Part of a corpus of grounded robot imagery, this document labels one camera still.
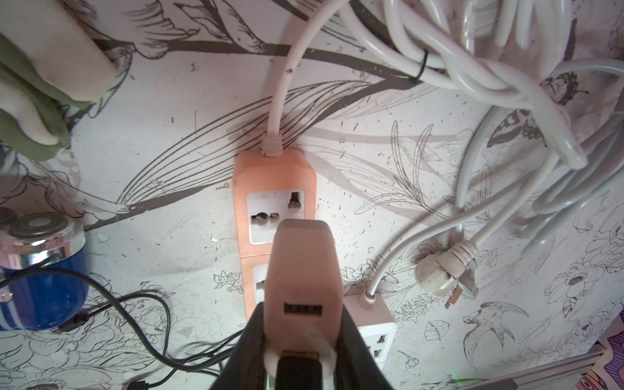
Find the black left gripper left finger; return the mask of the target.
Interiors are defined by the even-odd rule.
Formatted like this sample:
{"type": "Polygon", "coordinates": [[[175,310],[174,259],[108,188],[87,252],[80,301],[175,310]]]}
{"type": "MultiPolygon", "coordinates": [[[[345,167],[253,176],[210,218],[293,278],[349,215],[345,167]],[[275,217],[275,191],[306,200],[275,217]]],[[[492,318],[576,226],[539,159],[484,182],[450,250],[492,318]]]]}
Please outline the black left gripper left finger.
{"type": "Polygon", "coordinates": [[[264,303],[261,302],[255,307],[230,359],[210,390],[266,389],[264,349],[264,303]]]}

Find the pink power strip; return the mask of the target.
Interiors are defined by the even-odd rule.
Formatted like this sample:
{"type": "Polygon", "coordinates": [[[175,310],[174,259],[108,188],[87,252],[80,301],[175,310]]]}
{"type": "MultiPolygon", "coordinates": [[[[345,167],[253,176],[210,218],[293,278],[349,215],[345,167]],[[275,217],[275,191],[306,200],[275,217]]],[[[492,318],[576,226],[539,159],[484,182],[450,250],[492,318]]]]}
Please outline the pink power strip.
{"type": "Polygon", "coordinates": [[[317,175],[299,149],[288,149],[276,158],[248,150],[235,158],[232,199],[247,318],[264,299],[263,285],[279,223],[314,219],[316,194],[317,175]]]}

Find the blue shaver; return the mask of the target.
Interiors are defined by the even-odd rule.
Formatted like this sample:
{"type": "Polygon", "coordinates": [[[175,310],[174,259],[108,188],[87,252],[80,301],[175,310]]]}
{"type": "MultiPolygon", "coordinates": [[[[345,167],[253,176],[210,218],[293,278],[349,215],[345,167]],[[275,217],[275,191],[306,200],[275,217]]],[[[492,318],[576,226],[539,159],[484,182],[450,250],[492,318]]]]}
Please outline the blue shaver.
{"type": "Polygon", "coordinates": [[[1,209],[1,330],[57,328],[83,307],[89,286],[83,225],[57,213],[1,209]]]}

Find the pink USB charger adapter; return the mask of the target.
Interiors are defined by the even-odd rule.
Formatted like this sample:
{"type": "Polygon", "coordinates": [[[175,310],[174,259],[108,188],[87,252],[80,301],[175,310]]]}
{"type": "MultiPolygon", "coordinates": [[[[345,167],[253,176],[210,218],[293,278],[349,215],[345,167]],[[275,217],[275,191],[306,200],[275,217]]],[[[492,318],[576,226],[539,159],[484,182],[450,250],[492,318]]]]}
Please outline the pink USB charger adapter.
{"type": "Polygon", "coordinates": [[[273,240],[263,301],[264,363],[307,358],[320,378],[333,375],[344,289],[330,227],[320,220],[286,219],[273,240]]]}

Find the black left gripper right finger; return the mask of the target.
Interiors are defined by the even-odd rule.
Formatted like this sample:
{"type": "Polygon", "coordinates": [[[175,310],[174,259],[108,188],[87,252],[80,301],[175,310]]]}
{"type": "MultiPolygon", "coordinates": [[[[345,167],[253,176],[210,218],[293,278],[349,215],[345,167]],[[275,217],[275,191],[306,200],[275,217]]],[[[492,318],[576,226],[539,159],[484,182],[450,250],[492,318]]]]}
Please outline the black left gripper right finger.
{"type": "Polygon", "coordinates": [[[336,370],[333,375],[335,389],[393,390],[375,363],[345,306],[336,349],[336,370]]]}

